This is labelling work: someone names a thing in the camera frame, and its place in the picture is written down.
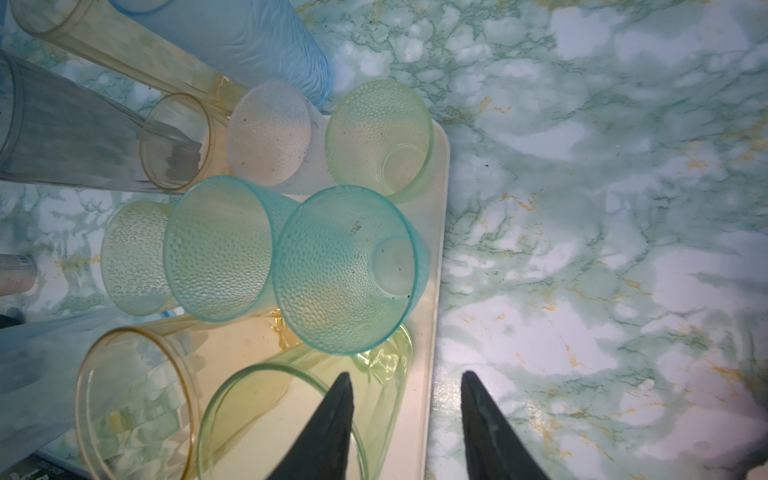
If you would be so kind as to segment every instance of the tray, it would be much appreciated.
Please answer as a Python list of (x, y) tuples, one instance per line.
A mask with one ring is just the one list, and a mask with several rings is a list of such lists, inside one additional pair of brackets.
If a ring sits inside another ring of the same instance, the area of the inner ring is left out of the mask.
[[(440, 295), (442, 243), (445, 237), (445, 208), (448, 202), (448, 173), (451, 146), (439, 123), (432, 121), (435, 144), (432, 161), (435, 176), (429, 189), (421, 196), (398, 205), (421, 234), (429, 248), (429, 281), (424, 295), (405, 325), (413, 340), (413, 361), (408, 374), (406, 392), (389, 443), (389, 451), (380, 480), (413, 480), (424, 478), (429, 430), (429, 407), (432, 400), (432, 360), (435, 356), (435, 329)], [(289, 195), (298, 201), (306, 196)]]

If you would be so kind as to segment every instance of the drinking glass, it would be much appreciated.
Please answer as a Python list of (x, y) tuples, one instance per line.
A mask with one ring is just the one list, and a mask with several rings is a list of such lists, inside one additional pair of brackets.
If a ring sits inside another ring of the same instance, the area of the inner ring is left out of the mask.
[(74, 424), (74, 384), (93, 342), (156, 319), (114, 307), (0, 329), (0, 472)]
[(228, 323), (182, 315), (102, 336), (74, 401), (94, 480), (195, 478), (200, 418), (222, 382), (298, 343), (277, 313)]
[(432, 181), (433, 143), (432, 118), (421, 97), (396, 81), (372, 81), (333, 110), (326, 159), (339, 185), (367, 187), (401, 204)]
[(232, 175), (227, 119), (187, 94), (162, 99), (141, 131), (141, 166), (153, 184), (184, 192), (204, 178)]
[(350, 375), (355, 406), (346, 478), (377, 478), (412, 354), (410, 336), (400, 327), (382, 345), (355, 356), (299, 345), (239, 371), (218, 389), (203, 417), (200, 480), (266, 478), (342, 372)]
[(282, 194), (311, 195), (336, 185), (323, 148), (328, 121), (280, 81), (240, 100), (227, 129), (227, 156), (243, 180)]
[(429, 252), (387, 199), (323, 190), (286, 222), (273, 260), (277, 305), (305, 343), (333, 355), (379, 345), (424, 293)]
[(295, 200), (235, 177), (186, 192), (168, 219), (163, 265), (184, 310), (208, 322), (274, 310), (272, 252)]
[(159, 191), (141, 170), (144, 118), (131, 109), (2, 52), (0, 111), (0, 179)]
[(247, 89), (125, 18), (106, 0), (10, 0), (22, 30), (166, 93), (229, 114)]
[(101, 277), (120, 310), (136, 316), (179, 306), (163, 270), (163, 237), (173, 205), (131, 202), (110, 220), (101, 244)]
[(330, 65), (288, 0), (109, 0), (118, 11), (248, 88), (270, 80), (328, 98)]

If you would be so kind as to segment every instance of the white cylindrical container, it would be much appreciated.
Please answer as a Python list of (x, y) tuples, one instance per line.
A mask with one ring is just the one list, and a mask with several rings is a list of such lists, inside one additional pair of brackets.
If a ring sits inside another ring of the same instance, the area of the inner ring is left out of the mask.
[(37, 276), (38, 268), (31, 257), (0, 254), (0, 296), (30, 290)]

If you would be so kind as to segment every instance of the marble countertop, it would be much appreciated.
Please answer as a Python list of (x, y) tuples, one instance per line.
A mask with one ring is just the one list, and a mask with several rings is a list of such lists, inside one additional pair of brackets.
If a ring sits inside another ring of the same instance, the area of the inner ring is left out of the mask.
[[(739, 478), (768, 457), (768, 3), (294, 2), (324, 110), (410, 85), (452, 150), (427, 480), (466, 478), (478, 373), (559, 479)], [(146, 111), (160, 94), (30, 39), (3, 46)], [(140, 195), (0, 183), (31, 321), (108, 305), (105, 223)]]

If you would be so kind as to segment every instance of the teal cup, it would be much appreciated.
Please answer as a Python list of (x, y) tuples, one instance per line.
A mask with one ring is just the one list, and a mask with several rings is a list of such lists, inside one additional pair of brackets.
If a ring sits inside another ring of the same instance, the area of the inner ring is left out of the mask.
[(381, 194), (353, 185), (322, 190), (296, 208), (272, 262), (288, 326), (314, 349), (341, 356), (389, 338), (428, 275), (429, 252), (413, 225)]
[(226, 322), (276, 306), (270, 279), (273, 248), (300, 204), (235, 177), (194, 185), (168, 218), (163, 267), (187, 313)]

